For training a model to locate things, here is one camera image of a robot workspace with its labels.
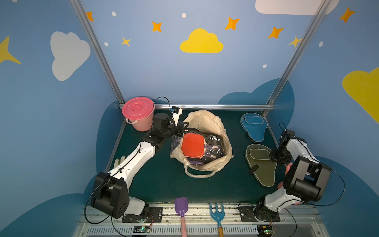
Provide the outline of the olive green paddle case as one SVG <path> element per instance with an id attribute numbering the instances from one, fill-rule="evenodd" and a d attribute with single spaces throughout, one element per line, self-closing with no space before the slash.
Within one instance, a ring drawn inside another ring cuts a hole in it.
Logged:
<path id="1" fill-rule="evenodd" d="M 251 144 L 245 151 L 249 173 L 264 187 L 272 187 L 275 184 L 277 162 L 271 159 L 270 152 L 269 147 L 261 144 Z"/>

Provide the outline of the blue paddle case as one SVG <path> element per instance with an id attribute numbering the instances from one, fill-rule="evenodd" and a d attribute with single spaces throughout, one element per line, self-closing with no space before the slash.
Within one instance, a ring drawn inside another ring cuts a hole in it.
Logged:
<path id="1" fill-rule="evenodd" d="M 257 113 L 243 114 L 240 123 L 250 140 L 257 143 L 264 141 L 268 123 L 262 115 Z"/>

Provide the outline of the beige canvas tote bag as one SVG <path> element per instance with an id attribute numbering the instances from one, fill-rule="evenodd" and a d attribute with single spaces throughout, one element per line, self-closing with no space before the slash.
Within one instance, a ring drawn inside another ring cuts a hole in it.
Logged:
<path id="1" fill-rule="evenodd" d="M 189 123 L 188 128 L 194 128 L 201 132 L 217 134 L 223 139 L 223 147 L 225 150 L 225 155 L 223 157 L 208 164 L 194 166 L 189 163 L 181 150 L 183 136 L 173 137 L 170 156 L 184 164 L 186 175 L 192 178 L 209 178 L 215 173 L 221 171 L 234 157 L 232 146 L 227 136 L 224 125 L 218 116 L 206 110 L 189 113 L 185 119 L 185 122 Z"/>

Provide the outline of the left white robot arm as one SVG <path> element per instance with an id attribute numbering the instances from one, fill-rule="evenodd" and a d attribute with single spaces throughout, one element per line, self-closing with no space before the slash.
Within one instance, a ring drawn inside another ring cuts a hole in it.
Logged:
<path id="1" fill-rule="evenodd" d="M 141 138 L 136 149 L 111 171 L 101 172 L 95 177 L 93 192 L 89 198 L 91 207 L 118 219 L 132 217 L 144 221 L 149 216 L 147 202 L 129 196 L 132 180 L 143 165 L 173 136 L 182 137 L 188 122 L 179 121 L 182 109 L 173 106 L 171 115 L 157 113 L 153 125 Z"/>

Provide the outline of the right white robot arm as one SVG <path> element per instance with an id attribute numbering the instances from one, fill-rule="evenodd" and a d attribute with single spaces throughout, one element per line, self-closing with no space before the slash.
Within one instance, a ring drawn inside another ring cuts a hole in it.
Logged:
<path id="1" fill-rule="evenodd" d="M 319 201 L 326 189 L 332 169 L 311 153 L 303 138 L 288 131 L 281 136 L 277 150 L 270 154 L 274 161 L 288 165 L 294 160 L 283 180 L 283 187 L 263 196 L 254 208 L 259 222 L 274 220 L 279 212 L 296 203 Z"/>

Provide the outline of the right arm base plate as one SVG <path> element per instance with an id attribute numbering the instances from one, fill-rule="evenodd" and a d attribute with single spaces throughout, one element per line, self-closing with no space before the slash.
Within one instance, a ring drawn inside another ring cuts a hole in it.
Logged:
<path id="1" fill-rule="evenodd" d="M 256 208 L 255 206 L 238 207 L 242 222 L 280 222 L 277 212 L 273 212 L 267 208 Z"/>

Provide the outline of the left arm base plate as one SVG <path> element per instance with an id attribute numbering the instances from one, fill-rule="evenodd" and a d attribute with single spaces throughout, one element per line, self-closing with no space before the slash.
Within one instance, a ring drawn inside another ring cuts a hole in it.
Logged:
<path id="1" fill-rule="evenodd" d="M 141 215 L 125 214 L 122 217 L 122 223 L 161 223 L 163 216 L 163 207 L 149 206 L 145 208 Z"/>

